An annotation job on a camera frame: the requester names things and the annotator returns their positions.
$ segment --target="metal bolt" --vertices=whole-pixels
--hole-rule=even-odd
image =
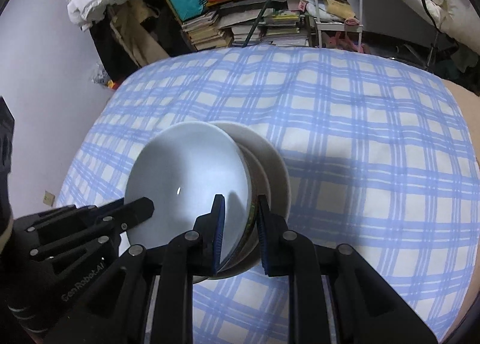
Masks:
[[[347,243],[343,243],[342,245],[338,246],[338,252],[343,255],[351,255],[353,253],[353,248]]]
[[[108,240],[109,240],[109,237],[107,235],[103,235],[103,236],[97,238],[97,241],[99,243],[106,243]]]
[[[200,234],[198,234],[198,232],[195,230],[190,230],[185,233],[185,239],[188,241],[195,241],[199,236]]]
[[[130,248],[128,248],[128,253],[130,253],[132,256],[138,256],[143,252],[143,247],[141,245],[132,245]]]
[[[293,241],[297,238],[297,234],[292,230],[287,230],[283,232],[282,237],[284,240]]]

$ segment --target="plaid fabric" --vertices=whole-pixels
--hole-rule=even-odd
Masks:
[[[123,196],[142,147],[193,119],[240,122],[267,137],[289,169],[289,227],[321,245],[352,244],[443,337],[475,262],[479,170],[465,121],[437,77],[311,48],[227,48],[159,61],[109,102],[58,204]],[[287,339],[287,282],[260,267],[195,285],[193,304],[195,342]]]

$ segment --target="blue and white checkered tablecloth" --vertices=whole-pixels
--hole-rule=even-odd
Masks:
[[[188,120],[235,121],[269,139],[292,186],[289,227],[352,244],[442,338],[472,275],[479,169],[437,77],[336,50],[227,48],[165,59],[128,78],[93,125],[59,205],[123,196],[143,146]],[[261,267],[194,287],[197,343],[280,343],[287,282]]]

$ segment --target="floor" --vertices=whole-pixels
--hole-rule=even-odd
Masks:
[[[9,178],[15,217],[47,210],[112,91],[89,76],[98,54],[65,0],[10,0],[0,16],[0,95],[15,117]]]

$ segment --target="screw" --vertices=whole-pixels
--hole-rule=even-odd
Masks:
[[[347,243],[343,243],[338,246],[338,252],[343,255],[351,255],[353,253],[353,248]]]
[[[293,241],[297,238],[297,234],[292,230],[287,230],[283,232],[282,237],[284,240]]]
[[[103,236],[97,238],[97,241],[99,243],[106,243],[108,240],[109,240],[109,237],[107,235],[103,235]]]
[[[132,256],[138,256],[143,252],[143,247],[141,245],[132,245],[130,248],[128,248],[128,253],[130,253]]]
[[[198,234],[198,232],[196,232],[195,230],[190,230],[185,233],[185,239],[187,241],[195,241],[199,236],[200,234]]]

